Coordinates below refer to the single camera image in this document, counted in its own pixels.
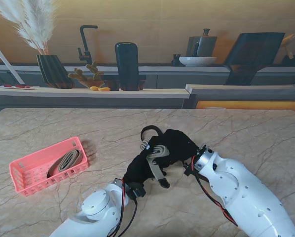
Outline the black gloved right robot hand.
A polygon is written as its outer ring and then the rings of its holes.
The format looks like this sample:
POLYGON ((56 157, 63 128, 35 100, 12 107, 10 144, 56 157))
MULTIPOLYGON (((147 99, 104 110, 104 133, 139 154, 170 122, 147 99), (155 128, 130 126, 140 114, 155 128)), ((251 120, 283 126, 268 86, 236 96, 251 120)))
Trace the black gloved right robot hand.
POLYGON ((178 161, 192 158, 200 150, 187 135, 174 129, 167 129, 162 135, 152 136, 148 144, 152 148, 163 145, 168 149, 169 155, 154 159, 160 168, 167 168, 178 161))

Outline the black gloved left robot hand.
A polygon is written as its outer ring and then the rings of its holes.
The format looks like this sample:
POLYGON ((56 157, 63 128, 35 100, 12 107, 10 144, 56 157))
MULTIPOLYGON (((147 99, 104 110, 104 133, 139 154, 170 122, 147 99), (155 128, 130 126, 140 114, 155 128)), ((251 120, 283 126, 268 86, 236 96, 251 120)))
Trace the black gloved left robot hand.
POLYGON ((157 145, 153 149, 151 147, 144 148, 128 165, 123 181, 128 186, 131 184, 143 186, 149 178, 164 179, 167 173, 155 163, 154 159, 167 155, 169 155, 169 151, 163 145, 157 145))

